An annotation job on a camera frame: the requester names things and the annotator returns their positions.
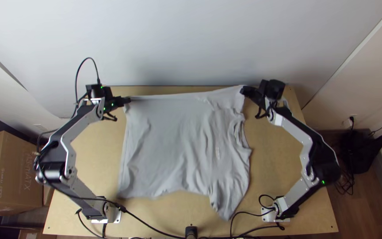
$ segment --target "wooden table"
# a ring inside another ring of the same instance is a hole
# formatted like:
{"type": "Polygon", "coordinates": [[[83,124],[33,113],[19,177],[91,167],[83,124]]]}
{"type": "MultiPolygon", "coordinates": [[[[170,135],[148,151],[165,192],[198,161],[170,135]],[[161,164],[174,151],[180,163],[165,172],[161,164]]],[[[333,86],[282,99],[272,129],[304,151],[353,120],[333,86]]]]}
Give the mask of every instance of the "wooden table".
{"type": "MultiPolygon", "coordinates": [[[[173,93],[190,93],[219,89],[216,86],[119,86],[112,87],[113,95],[136,96],[173,93]]],[[[284,90],[290,110],[304,122],[302,111],[294,90],[284,90]]],[[[250,185],[237,211],[260,214],[258,196],[284,195],[300,178],[302,169],[299,154],[302,145],[280,127],[273,126],[266,119],[256,120],[257,105],[246,99],[245,136],[250,148],[250,185]]],[[[78,177],[94,192],[108,199],[115,199],[119,165],[125,133],[126,118],[122,109],[113,112],[117,122],[102,121],[91,124],[73,142],[77,152],[78,177]]],[[[153,227],[164,232],[183,236],[185,227],[198,227],[199,236],[229,236],[230,221],[223,221],[210,207],[209,198],[193,193],[176,192],[156,200],[134,198],[120,201],[126,208],[153,227]]],[[[271,202],[263,198],[262,203],[271,202]]],[[[79,222],[76,210],[79,207],[66,196],[55,192],[45,224],[45,234],[91,235],[79,222]]],[[[101,224],[91,224],[101,234],[101,224]]],[[[255,227],[271,225],[260,217],[241,214],[233,224],[233,234],[239,235],[255,227]]],[[[300,207],[300,211],[289,223],[282,223],[285,231],[278,228],[263,229],[251,235],[295,235],[337,232],[337,224],[326,188],[320,189],[300,207]]],[[[119,224],[109,224],[107,236],[115,237],[164,237],[130,215],[122,214],[119,224]]]]}

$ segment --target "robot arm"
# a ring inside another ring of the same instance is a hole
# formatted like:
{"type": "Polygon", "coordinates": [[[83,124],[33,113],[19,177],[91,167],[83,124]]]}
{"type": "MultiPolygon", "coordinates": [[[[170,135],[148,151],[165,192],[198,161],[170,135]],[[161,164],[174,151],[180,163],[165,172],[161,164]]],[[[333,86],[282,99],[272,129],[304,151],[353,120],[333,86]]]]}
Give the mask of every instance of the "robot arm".
{"type": "Polygon", "coordinates": [[[281,81],[262,80],[258,89],[244,86],[240,91],[259,106],[257,119],[266,117],[271,124],[283,127],[303,145],[300,152],[302,176],[286,195],[275,198],[268,207],[275,210],[263,216],[266,222],[289,221],[312,194],[335,182],[341,175],[334,150],[321,135],[293,117],[287,100],[282,97],[284,88],[285,84],[281,81]],[[260,115],[261,110],[265,111],[263,115],[260,115]]]}
{"type": "MultiPolygon", "coordinates": [[[[289,221],[298,212],[299,205],[322,186],[336,181],[341,174],[334,151],[317,132],[292,116],[287,100],[282,98],[284,88],[285,84],[280,81],[262,80],[258,89],[250,86],[241,89],[244,96],[259,106],[256,118],[267,117],[271,124],[283,127],[303,144],[300,153],[302,176],[285,196],[275,198],[271,206],[275,210],[263,216],[266,222],[289,221]]],[[[87,92],[88,99],[84,100],[75,116],[50,136],[37,156],[36,181],[69,195],[92,223],[119,223],[121,206],[97,197],[77,177],[76,153],[71,142],[93,122],[116,121],[110,112],[123,107],[130,99],[113,97],[110,87],[100,84],[87,85],[87,92]]]]}
{"type": "Polygon", "coordinates": [[[121,211],[117,206],[97,197],[77,177],[76,152],[71,142],[91,123],[117,118],[111,111],[129,103],[129,98],[113,97],[110,87],[87,85],[88,99],[82,102],[75,116],[54,132],[35,160],[36,181],[57,188],[70,195],[92,223],[119,223],[121,211]]]}

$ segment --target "white wall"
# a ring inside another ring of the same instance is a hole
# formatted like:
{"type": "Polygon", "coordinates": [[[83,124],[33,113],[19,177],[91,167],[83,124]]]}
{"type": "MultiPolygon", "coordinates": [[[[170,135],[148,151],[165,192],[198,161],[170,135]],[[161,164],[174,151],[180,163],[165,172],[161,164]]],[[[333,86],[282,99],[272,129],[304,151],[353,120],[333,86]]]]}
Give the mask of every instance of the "white wall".
{"type": "Polygon", "coordinates": [[[382,21],[303,109],[308,125],[340,129],[357,114],[356,128],[382,126],[382,21]]]}
{"type": "MultiPolygon", "coordinates": [[[[382,0],[3,0],[0,61],[57,116],[87,56],[108,85],[277,78],[304,105],[381,18],[382,0]]],[[[79,93],[92,82],[88,63],[79,93]]]]}
{"type": "Polygon", "coordinates": [[[32,95],[0,68],[0,120],[7,125],[34,136],[41,133],[33,124],[47,129],[60,127],[66,120],[49,113],[32,95]]]}

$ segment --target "power outlet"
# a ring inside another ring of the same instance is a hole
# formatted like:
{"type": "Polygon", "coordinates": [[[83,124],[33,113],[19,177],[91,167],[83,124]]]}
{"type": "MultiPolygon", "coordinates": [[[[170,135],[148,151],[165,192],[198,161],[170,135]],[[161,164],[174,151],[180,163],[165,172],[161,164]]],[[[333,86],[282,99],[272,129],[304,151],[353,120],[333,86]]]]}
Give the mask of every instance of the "power outlet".
{"type": "Polygon", "coordinates": [[[352,126],[356,125],[356,117],[357,117],[357,114],[349,115],[347,119],[341,122],[341,125],[343,126],[343,128],[350,129],[352,126]]]}
{"type": "Polygon", "coordinates": [[[34,124],[33,126],[37,127],[40,131],[44,132],[44,131],[48,131],[47,128],[43,127],[40,123],[36,123],[34,124]]]}

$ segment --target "cardboard box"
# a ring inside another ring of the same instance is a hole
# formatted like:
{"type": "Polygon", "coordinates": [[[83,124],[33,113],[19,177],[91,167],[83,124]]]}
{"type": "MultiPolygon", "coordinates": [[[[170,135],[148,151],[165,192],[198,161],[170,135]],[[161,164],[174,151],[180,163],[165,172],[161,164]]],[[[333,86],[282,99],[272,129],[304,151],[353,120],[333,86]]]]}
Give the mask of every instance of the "cardboard box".
{"type": "Polygon", "coordinates": [[[49,207],[53,198],[54,189],[49,186],[44,186],[44,197],[42,198],[42,204],[49,207]]]}
{"type": "Polygon", "coordinates": [[[19,233],[19,239],[56,239],[57,235],[43,234],[41,230],[22,229],[19,233]]]}
{"type": "Polygon", "coordinates": [[[34,179],[34,151],[34,144],[0,132],[0,216],[42,206],[42,185],[34,179]]]}

